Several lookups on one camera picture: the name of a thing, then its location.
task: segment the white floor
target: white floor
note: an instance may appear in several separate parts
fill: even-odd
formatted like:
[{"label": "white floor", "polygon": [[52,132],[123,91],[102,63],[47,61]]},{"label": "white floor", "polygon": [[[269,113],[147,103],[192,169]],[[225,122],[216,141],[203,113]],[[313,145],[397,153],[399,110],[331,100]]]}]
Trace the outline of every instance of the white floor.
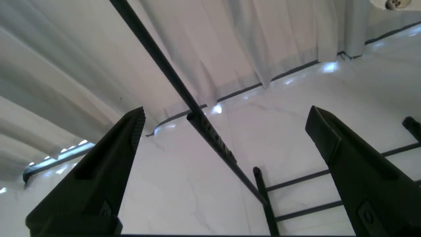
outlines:
[{"label": "white floor", "polygon": [[[305,132],[312,105],[335,114],[380,152],[413,144],[416,140],[401,122],[406,116],[421,121],[419,32],[421,26],[416,26],[368,45],[358,59],[317,64],[205,112],[245,174],[254,182],[253,167],[260,167],[267,186],[327,168]],[[418,180],[420,154],[418,148],[388,158]],[[34,188],[0,195],[9,202],[7,207],[0,204],[1,212],[19,206],[19,217],[26,216],[22,206],[30,211],[42,198],[29,193],[47,186],[45,195],[68,170],[47,171],[36,176]],[[271,192],[270,199],[275,214],[285,215],[337,201],[339,195],[325,175]],[[123,233],[269,234],[261,204],[185,117],[140,141],[119,216]],[[2,226],[12,228],[11,221],[18,222],[2,218]],[[278,226],[288,235],[354,234],[343,207]]]}]

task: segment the metal rack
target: metal rack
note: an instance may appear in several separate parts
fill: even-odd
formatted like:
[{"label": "metal rack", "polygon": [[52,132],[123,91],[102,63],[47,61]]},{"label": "metal rack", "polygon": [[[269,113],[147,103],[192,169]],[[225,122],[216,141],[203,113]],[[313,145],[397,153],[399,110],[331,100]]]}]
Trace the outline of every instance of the metal rack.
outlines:
[{"label": "metal rack", "polygon": [[[172,68],[171,64],[168,62],[162,51],[159,49],[158,45],[155,43],[154,39],[151,37],[145,26],[142,24],[141,20],[137,17],[136,13],[131,8],[127,0],[110,0],[110,2],[118,11],[120,16],[124,19],[124,21],[129,26],[130,30],[134,33],[136,38],[140,41],[140,43],[150,54],[150,56],[158,65],[158,67],[162,70],[162,72],[167,77],[168,81],[172,84],[174,89],[178,92],[180,97],[190,108],[191,112],[187,116],[188,121],[193,125],[196,131],[198,131],[198,133],[202,135],[203,139],[205,139],[208,142],[208,144],[213,148],[213,150],[215,150],[215,152],[227,164],[227,166],[231,168],[231,170],[237,175],[237,177],[242,181],[242,183],[246,185],[250,192],[262,203],[271,235],[280,235],[277,222],[343,205],[342,201],[335,201],[332,203],[320,205],[318,207],[312,207],[295,213],[275,217],[268,197],[269,192],[329,174],[329,170],[316,172],[314,174],[297,178],[295,180],[290,180],[288,182],[266,187],[264,185],[261,170],[258,167],[255,167],[253,169],[253,173],[255,175],[255,180],[257,183],[256,188],[253,185],[253,183],[247,178],[244,172],[238,167],[237,161],[233,153],[227,148],[225,143],[222,141],[222,138],[218,135],[218,132],[213,128],[208,118],[202,112],[200,106],[196,103],[193,96],[184,86],[180,77]],[[408,129],[411,132],[411,134],[418,140],[418,143],[410,144],[405,147],[400,147],[391,151],[387,151],[382,154],[383,156],[387,157],[390,155],[398,154],[400,152],[421,147],[421,132],[420,128],[416,126],[416,121],[413,120],[413,118],[409,117],[404,120],[403,124],[405,128]]]}]

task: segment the white curtain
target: white curtain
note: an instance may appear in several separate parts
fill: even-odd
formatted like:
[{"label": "white curtain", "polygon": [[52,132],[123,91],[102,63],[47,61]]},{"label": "white curtain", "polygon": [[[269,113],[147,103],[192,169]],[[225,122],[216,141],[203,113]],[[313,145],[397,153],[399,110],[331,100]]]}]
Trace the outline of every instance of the white curtain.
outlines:
[{"label": "white curtain", "polygon": [[[131,0],[199,104],[421,20],[365,0]],[[0,0],[0,180],[97,142],[143,106],[151,133],[187,106],[108,1]]]}]

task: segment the white tile floor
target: white tile floor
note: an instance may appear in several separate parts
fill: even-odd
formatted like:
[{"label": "white tile floor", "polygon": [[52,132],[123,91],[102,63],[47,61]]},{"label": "white tile floor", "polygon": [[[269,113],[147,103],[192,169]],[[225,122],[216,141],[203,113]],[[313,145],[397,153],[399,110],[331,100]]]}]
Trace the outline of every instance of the white tile floor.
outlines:
[{"label": "white tile floor", "polygon": [[[326,109],[380,152],[413,144],[401,125],[421,120],[421,26],[368,45],[364,56],[320,63],[205,109],[254,182],[267,186],[327,168],[305,132],[311,105]],[[391,156],[421,178],[421,149]],[[339,200],[330,175],[270,193],[276,215]],[[124,233],[268,234],[260,203],[179,118],[139,144],[120,217]],[[278,224],[281,234],[354,234],[343,207]]]}]

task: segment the black rod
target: black rod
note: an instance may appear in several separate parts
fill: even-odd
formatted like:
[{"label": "black rod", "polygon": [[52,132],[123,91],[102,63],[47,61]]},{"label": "black rod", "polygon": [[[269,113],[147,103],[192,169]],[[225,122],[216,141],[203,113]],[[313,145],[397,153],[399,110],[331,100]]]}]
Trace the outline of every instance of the black rod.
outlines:
[{"label": "black rod", "polygon": [[[390,155],[395,155],[395,154],[398,154],[400,152],[409,151],[409,150],[412,150],[412,149],[415,149],[415,148],[419,148],[419,147],[421,147],[421,144],[420,143],[410,144],[410,145],[406,145],[404,147],[393,149],[391,151],[386,151],[386,152],[382,153],[382,155],[384,157],[387,157],[387,156],[390,156]],[[270,192],[270,191],[277,190],[277,189],[280,189],[280,188],[283,188],[283,187],[286,187],[286,186],[290,186],[290,185],[293,185],[293,184],[298,184],[300,182],[303,182],[303,181],[306,181],[306,180],[310,180],[310,179],[313,179],[313,178],[317,178],[317,177],[322,176],[322,175],[325,175],[325,174],[330,174],[330,171],[329,170],[324,170],[324,171],[316,172],[314,174],[309,174],[309,175],[303,176],[301,178],[296,178],[294,180],[283,182],[281,184],[276,184],[276,185],[273,185],[271,187],[267,187],[266,191]]]},{"label": "black rod", "polygon": [[264,215],[266,216],[266,222],[269,226],[269,232],[271,236],[280,236],[278,225],[276,224],[274,210],[272,209],[272,205],[270,204],[268,192],[266,191],[266,187],[264,185],[264,180],[262,177],[262,172],[258,167],[253,168],[253,173],[255,175],[257,188],[259,189],[259,193],[267,200],[268,205],[263,206]]},{"label": "black rod", "polygon": [[[415,184],[417,184],[418,186],[421,186],[421,180],[415,181]],[[292,218],[295,218],[295,217],[300,217],[302,215],[307,215],[307,214],[315,213],[315,212],[318,212],[318,211],[323,211],[323,210],[326,210],[326,209],[329,209],[329,208],[339,207],[339,206],[342,206],[342,205],[343,205],[342,201],[334,201],[334,202],[327,203],[327,204],[324,204],[324,205],[320,205],[320,206],[317,206],[317,207],[311,207],[311,208],[308,208],[308,209],[305,209],[305,210],[302,210],[302,211],[297,211],[297,212],[294,212],[294,213],[282,215],[280,217],[276,217],[275,219],[276,219],[276,222],[280,222],[280,221],[292,219]]]},{"label": "black rod", "polygon": [[111,4],[132,30],[136,38],[144,46],[146,51],[150,54],[152,59],[162,70],[162,73],[166,76],[168,81],[172,84],[172,87],[178,92],[180,97],[184,100],[187,106],[192,111],[192,118],[190,123],[195,129],[202,135],[202,137],[209,143],[209,145],[217,152],[222,160],[231,168],[231,170],[237,175],[237,177],[246,185],[246,187],[252,192],[255,197],[263,204],[267,205],[266,200],[260,195],[259,191],[253,185],[253,183],[247,178],[244,172],[238,167],[232,152],[225,146],[225,143],[220,139],[220,136],[216,130],[212,127],[211,123],[200,109],[199,105],[191,96],[190,92],[183,84],[176,71],[172,68],[171,64],[166,59],[164,53],[159,49],[157,43],[153,40],[152,36],[147,31],[141,20],[137,17],[127,0],[110,0]]}]

